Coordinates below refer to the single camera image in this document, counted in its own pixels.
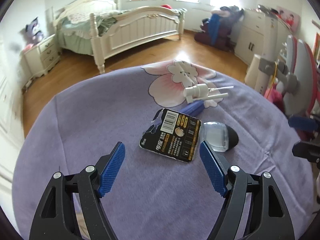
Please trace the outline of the black battery blister card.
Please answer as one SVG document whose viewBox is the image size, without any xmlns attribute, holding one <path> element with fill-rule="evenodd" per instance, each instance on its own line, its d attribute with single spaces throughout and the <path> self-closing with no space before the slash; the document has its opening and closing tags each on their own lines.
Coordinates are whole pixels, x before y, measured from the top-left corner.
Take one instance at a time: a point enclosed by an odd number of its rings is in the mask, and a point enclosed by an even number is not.
<svg viewBox="0 0 320 240">
<path fill-rule="evenodd" d="M 143 133 L 141 148 L 184 163 L 193 160 L 201 121 L 172 109 L 160 109 Z"/>
</svg>

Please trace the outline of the blue pleated wrapper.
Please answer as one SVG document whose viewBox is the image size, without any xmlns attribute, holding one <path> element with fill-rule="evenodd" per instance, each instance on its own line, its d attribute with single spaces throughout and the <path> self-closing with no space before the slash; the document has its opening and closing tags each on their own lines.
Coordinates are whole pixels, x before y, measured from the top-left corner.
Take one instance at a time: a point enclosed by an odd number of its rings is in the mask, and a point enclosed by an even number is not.
<svg viewBox="0 0 320 240">
<path fill-rule="evenodd" d="M 203 112 L 205 109 L 204 101 L 203 100 L 196 100 L 187 106 L 185 106 L 183 109 L 180 110 L 180 113 L 189 115 L 192 117 L 197 117 L 199 114 Z"/>
</svg>

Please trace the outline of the red grey office chair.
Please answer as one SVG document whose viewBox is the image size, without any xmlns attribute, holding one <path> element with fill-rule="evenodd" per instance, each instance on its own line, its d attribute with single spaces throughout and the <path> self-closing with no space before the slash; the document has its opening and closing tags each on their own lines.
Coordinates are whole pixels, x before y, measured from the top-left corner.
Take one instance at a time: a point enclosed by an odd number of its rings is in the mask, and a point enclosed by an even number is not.
<svg viewBox="0 0 320 240">
<path fill-rule="evenodd" d="M 317 68 L 309 45 L 289 35 L 286 40 L 285 61 L 277 60 L 271 87 L 264 97 L 289 119 L 292 115 L 311 119 L 317 99 Z"/>
</svg>

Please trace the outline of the grey white standing pole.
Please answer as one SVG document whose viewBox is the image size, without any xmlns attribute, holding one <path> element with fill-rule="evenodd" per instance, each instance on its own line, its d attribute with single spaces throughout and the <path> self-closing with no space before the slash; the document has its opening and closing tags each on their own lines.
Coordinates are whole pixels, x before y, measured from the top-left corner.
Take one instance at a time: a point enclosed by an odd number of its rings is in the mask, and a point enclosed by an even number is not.
<svg viewBox="0 0 320 240">
<path fill-rule="evenodd" d="M 253 56 L 245 76 L 245 84 L 262 96 L 265 95 L 270 77 L 276 70 L 277 36 L 277 17 L 265 14 L 263 50 L 260 55 Z"/>
</svg>

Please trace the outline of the white dresser cabinet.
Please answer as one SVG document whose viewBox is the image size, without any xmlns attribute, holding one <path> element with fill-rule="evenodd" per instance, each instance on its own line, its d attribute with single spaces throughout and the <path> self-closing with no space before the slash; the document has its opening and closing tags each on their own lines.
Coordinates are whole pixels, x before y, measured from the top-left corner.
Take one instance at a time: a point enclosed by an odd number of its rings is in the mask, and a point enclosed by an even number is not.
<svg viewBox="0 0 320 240">
<path fill-rule="evenodd" d="M 272 9 L 258 5 L 257 9 L 244 10 L 244 19 L 234 52 L 247 65 L 251 64 L 255 54 L 261 55 L 263 53 L 264 41 L 268 38 L 265 33 L 266 11 L 272 12 Z M 274 59 L 278 57 L 287 37 L 292 34 L 291 29 L 283 20 L 280 18 L 277 18 L 277 20 L 277 41 L 274 46 Z"/>
</svg>

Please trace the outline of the dark red floor cushion pile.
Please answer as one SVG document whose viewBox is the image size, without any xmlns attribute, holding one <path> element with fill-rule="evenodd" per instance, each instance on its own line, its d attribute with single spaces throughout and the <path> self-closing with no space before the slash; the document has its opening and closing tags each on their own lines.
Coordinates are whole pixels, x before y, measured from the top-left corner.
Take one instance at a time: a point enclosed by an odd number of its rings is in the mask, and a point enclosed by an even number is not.
<svg viewBox="0 0 320 240">
<path fill-rule="evenodd" d="M 231 41 L 232 28 L 244 15 L 244 9 L 237 6 L 220 7 L 212 10 L 211 17 L 202 20 L 200 32 L 194 40 L 223 51 L 234 51 L 235 44 Z"/>
</svg>

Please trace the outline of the white nightstand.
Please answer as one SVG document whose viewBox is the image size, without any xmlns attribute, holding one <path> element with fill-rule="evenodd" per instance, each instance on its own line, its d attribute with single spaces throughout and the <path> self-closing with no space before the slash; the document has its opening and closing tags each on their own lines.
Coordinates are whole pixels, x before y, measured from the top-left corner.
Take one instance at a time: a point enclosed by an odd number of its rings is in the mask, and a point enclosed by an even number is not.
<svg viewBox="0 0 320 240">
<path fill-rule="evenodd" d="M 47 75 L 60 61 L 60 49 L 55 34 L 32 46 L 23 53 L 31 72 L 31 78 Z"/>
</svg>

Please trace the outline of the white wooden bed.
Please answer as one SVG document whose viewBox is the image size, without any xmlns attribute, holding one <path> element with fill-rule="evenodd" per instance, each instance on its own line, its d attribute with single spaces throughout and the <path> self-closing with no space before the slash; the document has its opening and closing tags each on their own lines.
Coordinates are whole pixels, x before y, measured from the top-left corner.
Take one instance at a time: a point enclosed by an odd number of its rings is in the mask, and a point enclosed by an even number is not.
<svg viewBox="0 0 320 240">
<path fill-rule="evenodd" d="M 182 36 L 186 9 L 144 6 L 119 10 L 112 0 L 76 0 L 53 16 L 61 48 L 90 55 L 100 72 L 106 59 L 172 35 Z"/>
</svg>

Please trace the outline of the white wardrobe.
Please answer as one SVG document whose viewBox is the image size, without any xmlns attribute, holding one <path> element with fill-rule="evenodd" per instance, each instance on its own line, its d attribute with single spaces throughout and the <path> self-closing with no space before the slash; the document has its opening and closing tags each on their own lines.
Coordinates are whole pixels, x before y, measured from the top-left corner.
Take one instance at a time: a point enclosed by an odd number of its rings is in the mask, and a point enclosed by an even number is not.
<svg viewBox="0 0 320 240">
<path fill-rule="evenodd" d="M 8 74 L 1 42 L 1 206 L 12 204 L 12 183 L 16 162 L 24 143 L 22 94 Z"/>
</svg>

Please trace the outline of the pink plush on nightstand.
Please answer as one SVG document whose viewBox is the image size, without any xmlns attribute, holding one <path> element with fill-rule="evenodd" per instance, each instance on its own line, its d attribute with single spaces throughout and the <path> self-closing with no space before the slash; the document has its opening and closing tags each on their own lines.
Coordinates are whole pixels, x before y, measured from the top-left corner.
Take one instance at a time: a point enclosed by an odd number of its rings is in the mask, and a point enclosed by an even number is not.
<svg viewBox="0 0 320 240">
<path fill-rule="evenodd" d="M 28 45 L 25 46 L 25 48 L 23 49 L 24 52 L 30 50 L 31 48 L 33 48 L 34 44 L 33 43 L 30 43 Z"/>
</svg>

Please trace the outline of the purple plush toy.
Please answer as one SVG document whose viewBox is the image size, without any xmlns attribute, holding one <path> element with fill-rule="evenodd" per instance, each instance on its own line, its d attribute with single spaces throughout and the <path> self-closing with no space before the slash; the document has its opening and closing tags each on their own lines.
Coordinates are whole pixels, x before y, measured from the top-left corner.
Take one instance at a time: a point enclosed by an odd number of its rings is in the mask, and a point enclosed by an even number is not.
<svg viewBox="0 0 320 240">
<path fill-rule="evenodd" d="M 32 20 L 25 28 L 21 30 L 21 34 L 27 44 L 38 44 L 43 41 L 44 33 L 39 24 L 38 17 Z"/>
</svg>

